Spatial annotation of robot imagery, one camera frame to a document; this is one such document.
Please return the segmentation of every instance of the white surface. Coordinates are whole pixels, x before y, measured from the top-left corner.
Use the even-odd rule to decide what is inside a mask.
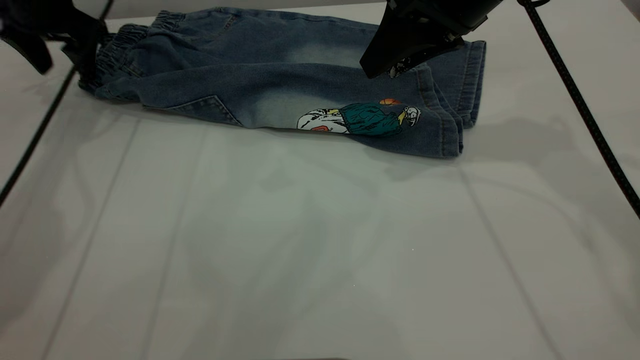
[[[74,0],[82,11],[97,17],[106,0]],[[304,6],[327,6],[355,3],[370,3],[371,0],[115,0],[109,17],[156,16],[160,10],[194,12],[214,6],[231,6],[247,9],[300,8]]]
[[[617,0],[541,13],[640,188],[640,24]],[[516,2],[471,38],[456,161],[71,90],[0,211],[0,359],[640,358],[640,222]],[[68,62],[0,51],[5,179]]]

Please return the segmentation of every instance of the cartoon print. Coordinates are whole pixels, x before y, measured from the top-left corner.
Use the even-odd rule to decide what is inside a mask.
[[[402,132],[403,122],[410,127],[420,119],[420,110],[407,106],[400,115],[390,111],[391,105],[402,104],[384,99],[379,104],[351,104],[341,109],[318,109],[298,119],[298,129],[329,131],[340,134],[390,136]]]

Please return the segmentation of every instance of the faded denim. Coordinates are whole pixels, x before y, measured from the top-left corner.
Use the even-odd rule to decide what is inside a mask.
[[[289,12],[214,8],[161,12],[110,34],[81,87],[247,128],[334,132],[377,149],[453,158],[476,123],[485,43],[390,79],[359,59],[377,26]]]

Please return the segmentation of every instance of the back pocket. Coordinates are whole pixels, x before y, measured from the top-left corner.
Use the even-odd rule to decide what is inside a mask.
[[[229,30],[237,18],[237,15],[222,13],[217,8],[202,10],[185,14],[184,20],[172,31],[196,45],[207,45]]]
[[[222,101],[220,101],[217,95],[210,95],[198,100],[189,101],[186,104],[168,108],[145,106],[145,109],[169,111],[204,121],[243,126],[242,123],[231,114],[231,111],[227,109]]]

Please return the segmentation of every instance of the jeans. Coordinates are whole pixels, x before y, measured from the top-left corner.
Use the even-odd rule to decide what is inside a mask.
[[[162,11],[153,25],[109,34],[101,99],[247,128],[332,132],[377,149],[452,158],[477,119],[485,43],[398,78],[367,79],[359,59],[377,26],[289,12]]]

